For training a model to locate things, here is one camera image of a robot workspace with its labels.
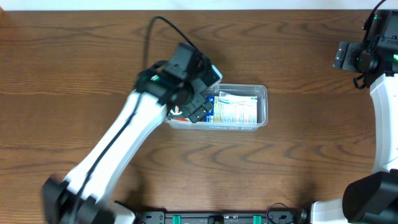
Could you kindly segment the green Zam-Buk box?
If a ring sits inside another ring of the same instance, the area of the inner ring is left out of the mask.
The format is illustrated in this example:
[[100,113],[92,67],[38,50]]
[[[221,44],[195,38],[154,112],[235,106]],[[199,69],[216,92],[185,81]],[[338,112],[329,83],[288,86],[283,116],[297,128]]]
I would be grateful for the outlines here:
[[175,105],[174,107],[171,107],[170,111],[169,111],[169,117],[170,118],[184,118],[184,114],[183,111],[180,107],[178,107],[177,105]]

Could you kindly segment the white Panadol tube box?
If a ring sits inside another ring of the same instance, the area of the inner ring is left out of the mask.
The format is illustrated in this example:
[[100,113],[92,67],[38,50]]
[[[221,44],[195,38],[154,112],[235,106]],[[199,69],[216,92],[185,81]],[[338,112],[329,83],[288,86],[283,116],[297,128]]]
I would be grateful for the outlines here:
[[219,102],[225,104],[254,104],[257,103],[257,96],[238,96],[221,91],[218,96]]

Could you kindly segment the blue cooling patch box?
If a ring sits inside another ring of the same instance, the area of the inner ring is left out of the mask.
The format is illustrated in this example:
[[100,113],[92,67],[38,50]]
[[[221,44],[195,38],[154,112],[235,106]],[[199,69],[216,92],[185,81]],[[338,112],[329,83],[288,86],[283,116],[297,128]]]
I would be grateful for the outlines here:
[[204,122],[227,124],[257,123],[257,103],[225,104],[219,102],[218,96],[207,96],[206,100],[213,104],[213,109],[205,115]]

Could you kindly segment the red Panadol ActiFast box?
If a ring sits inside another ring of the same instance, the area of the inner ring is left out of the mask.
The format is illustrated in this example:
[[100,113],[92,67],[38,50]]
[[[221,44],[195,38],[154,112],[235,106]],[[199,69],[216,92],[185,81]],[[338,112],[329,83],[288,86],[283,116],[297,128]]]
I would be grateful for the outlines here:
[[181,122],[190,122],[189,118],[183,117],[170,117],[171,121],[181,121]]

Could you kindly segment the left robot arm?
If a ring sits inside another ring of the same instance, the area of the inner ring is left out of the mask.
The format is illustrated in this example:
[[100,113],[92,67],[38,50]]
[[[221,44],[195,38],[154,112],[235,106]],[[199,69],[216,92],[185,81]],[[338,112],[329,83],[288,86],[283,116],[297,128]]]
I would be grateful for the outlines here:
[[212,109],[202,93],[221,79],[207,56],[184,43],[170,60],[145,66],[94,149],[61,182],[49,178],[44,183],[47,223],[134,223],[132,210],[109,202],[124,169],[171,107],[178,106],[192,123],[200,121]]

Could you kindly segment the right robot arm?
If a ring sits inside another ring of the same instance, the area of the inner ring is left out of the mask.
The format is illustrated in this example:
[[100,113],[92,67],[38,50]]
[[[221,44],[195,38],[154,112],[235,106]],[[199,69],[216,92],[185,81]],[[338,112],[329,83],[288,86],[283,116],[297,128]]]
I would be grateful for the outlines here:
[[333,66],[356,72],[368,88],[376,121],[371,175],[347,186],[342,198],[315,202],[310,223],[397,223],[397,11],[374,8],[361,42],[340,42]]

